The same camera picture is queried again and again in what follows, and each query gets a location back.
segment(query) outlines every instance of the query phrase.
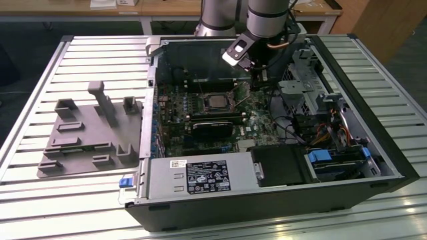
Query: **power supply label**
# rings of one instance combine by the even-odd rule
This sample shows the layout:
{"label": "power supply label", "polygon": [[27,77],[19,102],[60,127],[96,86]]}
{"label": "power supply label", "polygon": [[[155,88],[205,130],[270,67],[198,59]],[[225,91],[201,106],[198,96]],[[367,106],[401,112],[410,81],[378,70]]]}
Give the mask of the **power supply label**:
{"label": "power supply label", "polygon": [[207,161],[187,163],[187,192],[206,194],[230,191],[227,161]]}

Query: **motherboard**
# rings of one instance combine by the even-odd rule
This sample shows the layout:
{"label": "motherboard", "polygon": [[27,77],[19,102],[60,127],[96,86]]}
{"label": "motherboard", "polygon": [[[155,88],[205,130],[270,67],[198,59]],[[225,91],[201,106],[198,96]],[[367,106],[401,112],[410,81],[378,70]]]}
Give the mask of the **motherboard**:
{"label": "motherboard", "polygon": [[158,122],[166,157],[246,152],[279,143],[269,88],[249,80],[189,78],[158,86]]}

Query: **slotted metal surface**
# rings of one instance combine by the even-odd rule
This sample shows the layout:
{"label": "slotted metal surface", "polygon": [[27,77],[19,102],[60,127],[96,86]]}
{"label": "slotted metal surface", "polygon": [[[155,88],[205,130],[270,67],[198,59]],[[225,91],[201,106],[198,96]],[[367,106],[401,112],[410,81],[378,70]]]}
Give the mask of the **slotted metal surface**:
{"label": "slotted metal surface", "polygon": [[[134,169],[36,177],[48,142],[58,98],[94,104],[88,81],[103,80],[112,101],[136,96],[144,102],[144,36],[75,37],[58,50],[30,116],[16,132],[0,168],[0,239],[401,239],[427,234],[427,127],[417,105],[369,55],[345,35],[322,37],[421,180],[381,194],[353,209],[227,224],[179,232],[147,232],[119,201],[119,180]],[[334,90],[333,78],[326,77]],[[132,189],[124,193],[131,197]]]}

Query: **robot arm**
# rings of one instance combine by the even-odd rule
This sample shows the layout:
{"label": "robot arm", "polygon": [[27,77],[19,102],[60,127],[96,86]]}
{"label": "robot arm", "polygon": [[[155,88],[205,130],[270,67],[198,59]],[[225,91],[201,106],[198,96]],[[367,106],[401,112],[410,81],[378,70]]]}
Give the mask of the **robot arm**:
{"label": "robot arm", "polygon": [[198,36],[234,36],[235,21],[247,20],[247,31],[238,37],[222,58],[245,70],[262,70],[278,49],[286,48],[290,0],[203,0]]}

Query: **barcode sticker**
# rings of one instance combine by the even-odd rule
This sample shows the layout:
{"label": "barcode sticker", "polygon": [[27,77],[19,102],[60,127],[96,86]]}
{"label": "barcode sticker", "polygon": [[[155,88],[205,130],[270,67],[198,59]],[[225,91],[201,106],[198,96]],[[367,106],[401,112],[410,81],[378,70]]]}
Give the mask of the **barcode sticker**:
{"label": "barcode sticker", "polygon": [[171,161],[171,169],[185,168],[187,164],[187,160],[173,160]]}

